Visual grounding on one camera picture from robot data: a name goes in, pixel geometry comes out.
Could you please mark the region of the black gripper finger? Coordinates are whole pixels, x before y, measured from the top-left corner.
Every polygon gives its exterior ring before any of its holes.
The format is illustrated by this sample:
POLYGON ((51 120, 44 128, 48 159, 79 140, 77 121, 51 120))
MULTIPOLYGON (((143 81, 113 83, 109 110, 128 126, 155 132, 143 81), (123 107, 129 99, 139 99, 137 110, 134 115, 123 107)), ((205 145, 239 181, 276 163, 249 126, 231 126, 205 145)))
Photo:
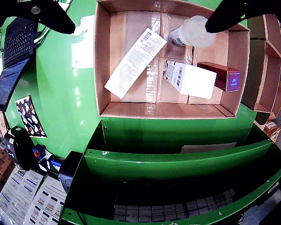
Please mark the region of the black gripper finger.
POLYGON ((281 0, 223 0, 206 22, 206 31, 218 33, 241 21, 274 14, 281 23, 281 0))
POLYGON ((8 17, 40 22, 64 34, 72 34, 75 24, 56 0, 0 0, 0 28, 8 17))

